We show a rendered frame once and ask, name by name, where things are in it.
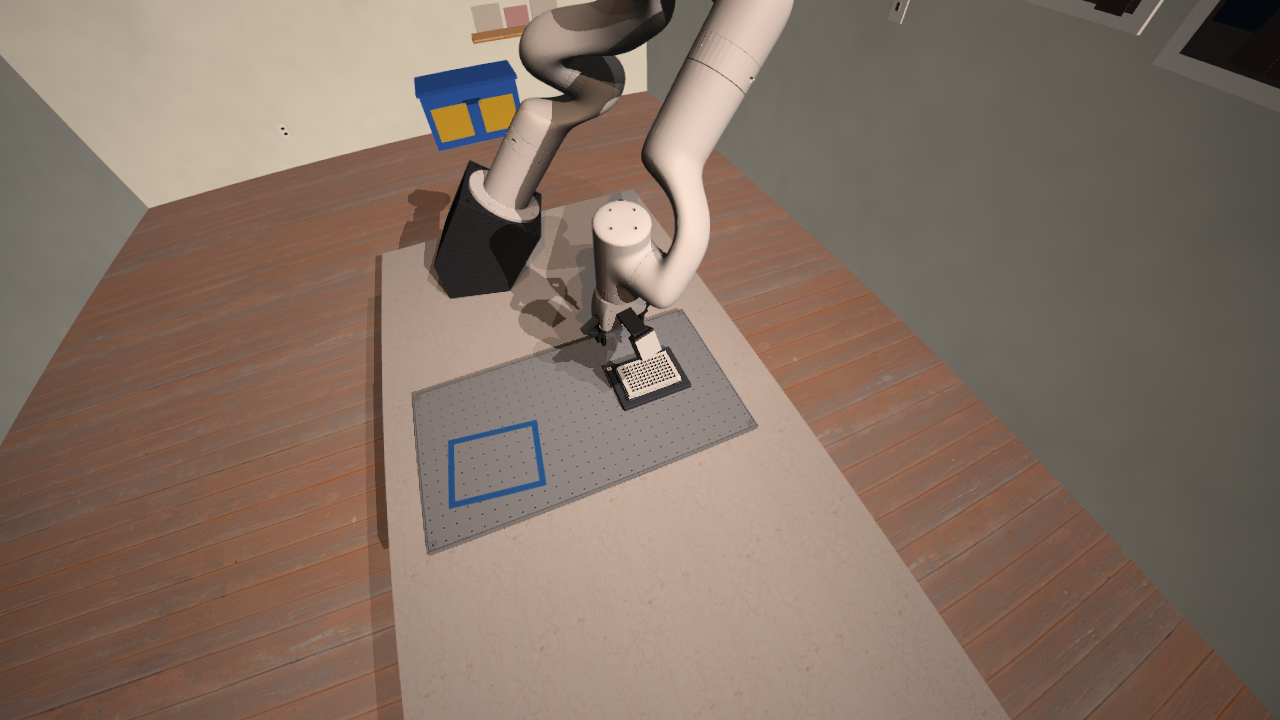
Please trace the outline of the blue taped rectangle outline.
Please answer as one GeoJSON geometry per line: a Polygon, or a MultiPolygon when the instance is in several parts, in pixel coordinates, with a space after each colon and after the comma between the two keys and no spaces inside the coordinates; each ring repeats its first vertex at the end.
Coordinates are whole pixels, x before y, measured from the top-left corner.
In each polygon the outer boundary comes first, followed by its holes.
{"type": "Polygon", "coordinates": [[[532,489],[532,488],[538,488],[538,487],[541,487],[541,486],[547,486],[547,478],[545,478],[545,471],[544,471],[544,465],[543,465],[543,457],[541,457],[541,445],[540,445],[539,430],[538,430],[538,420],[524,421],[524,423],[520,423],[520,424],[516,424],[516,425],[512,425],[512,427],[504,427],[504,428],[499,428],[499,429],[495,429],[495,430],[486,430],[486,432],[477,433],[477,434],[474,434],[474,436],[466,436],[466,437],[461,437],[461,438],[457,438],[457,439],[449,439],[448,441],[449,509],[456,509],[456,507],[465,506],[465,505],[468,505],[468,503],[476,503],[476,502],[481,502],[481,501],[485,501],[485,500],[489,500],[489,498],[497,498],[497,497],[506,496],[506,495],[513,495],[513,493],[517,493],[517,492],[521,492],[521,491],[525,491],[525,489],[532,489]],[[539,480],[529,483],[529,484],[524,484],[524,486],[516,486],[516,487],[512,487],[512,488],[508,488],[508,489],[500,489],[500,491],[492,492],[492,493],[488,493],[488,495],[480,495],[480,496],[475,496],[475,497],[471,497],[471,498],[463,498],[463,500],[460,500],[460,501],[454,501],[454,445],[458,445],[458,443],[462,443],[462,442],[467,442],[467,441],[471,441],[471,439],[484,438],[484,437],[488,437],[488,436],[497,436],[497,434],[500,434],[500,433],[504,433],[504,432],[509,432],[509,430],[517,430],[517,429],[521,429],[521,428],[525,428],[525,427],[532,427],[532,439],[534,439],[535,454],[536,454],[536,460],[538,460],[539,480]]]}

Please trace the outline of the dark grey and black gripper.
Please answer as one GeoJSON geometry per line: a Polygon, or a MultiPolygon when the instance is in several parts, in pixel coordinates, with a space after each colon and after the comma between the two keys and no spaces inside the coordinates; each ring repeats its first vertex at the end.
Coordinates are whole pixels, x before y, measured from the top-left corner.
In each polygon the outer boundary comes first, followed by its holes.
{"type": "Polygon", "coordinates": [[[605,346],[605,332],[607,331],[612,331],[616,327],[618,327],[618,325],[622,324],[622,322],[620,322],[620,319],[618,319],[618,316],[616,316],[616,314],[622,313],[622,311],[625,311],[628,307],[632,307],[634,313],[636,313],[637,316],[644,323],[645,313],[648,313],[646,307],[649,307],[649,306],[650,306],[650,304],[646,304],[640,297],[636,299],[634,302],[630,302],[630,304],[612,304],[612,302],[607,301],[605,299],[603,299],[602,295],[598,292],[598,290],[595,287],[594,293],[593,293],[593,306],[591,306],[593,318],[589,322],[586,322],[580,328],[580,331],[582,331],[582,334],[589,334],[590,337],[595,337],[596,342],[598,343],[602,342],[602,345],[604,347],[605,346]],[[600,329],[599,325],[602,325],[602,329],[600,329]]]}

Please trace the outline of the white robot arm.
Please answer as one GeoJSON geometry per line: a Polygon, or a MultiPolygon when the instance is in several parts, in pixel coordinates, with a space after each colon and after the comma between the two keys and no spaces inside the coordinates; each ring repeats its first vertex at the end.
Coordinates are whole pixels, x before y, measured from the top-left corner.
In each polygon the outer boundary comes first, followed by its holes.
{"type": "MultiPolygon", "coordinates": [[[[640,297],[666,309],[692,279],[710,234],[703,167],[794,6],[794,0],[712,1],[643,145],[643,165],[675,211],[669,251],[653,242],[652,218],[636,202],[607,202],[593,217],[596,290],[612,304],[640,297]]],[[[518,42],[520,60],[563,95],[518,105],[490,170],[468,178],[474,199],[506,220],[535,220],[540,210],[532,193],[566,135],[609,111],[623,94],[625,68],[614,55],[659,35],[673,12],[675,0],[596,0],[530,20],[518,42]]]]}

